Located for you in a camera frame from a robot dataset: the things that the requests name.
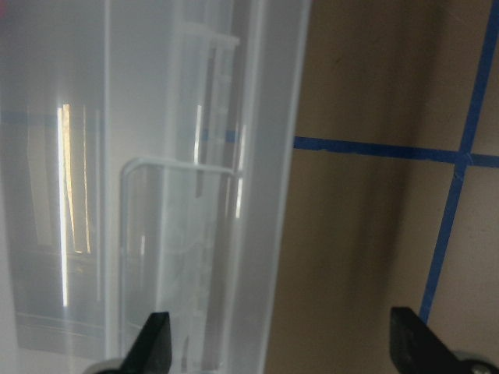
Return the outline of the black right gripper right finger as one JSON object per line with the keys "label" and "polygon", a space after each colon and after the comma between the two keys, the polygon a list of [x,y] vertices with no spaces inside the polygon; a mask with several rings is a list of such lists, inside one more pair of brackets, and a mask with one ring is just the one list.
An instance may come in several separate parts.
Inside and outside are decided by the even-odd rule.
{"label": "black right gripper right finger", "polygon": [[393,307],[389,353],[398,373],[462,373],[462,364],[409,308]]}

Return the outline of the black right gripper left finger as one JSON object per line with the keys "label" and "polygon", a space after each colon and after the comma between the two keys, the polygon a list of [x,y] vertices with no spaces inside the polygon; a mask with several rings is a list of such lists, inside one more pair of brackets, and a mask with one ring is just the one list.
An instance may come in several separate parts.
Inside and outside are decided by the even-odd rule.
{"label": "black right gripper left finger", "polygon": [[119,373],[164,373],[172,367],[172,335],[168,312],[153,312],[147,318]]}

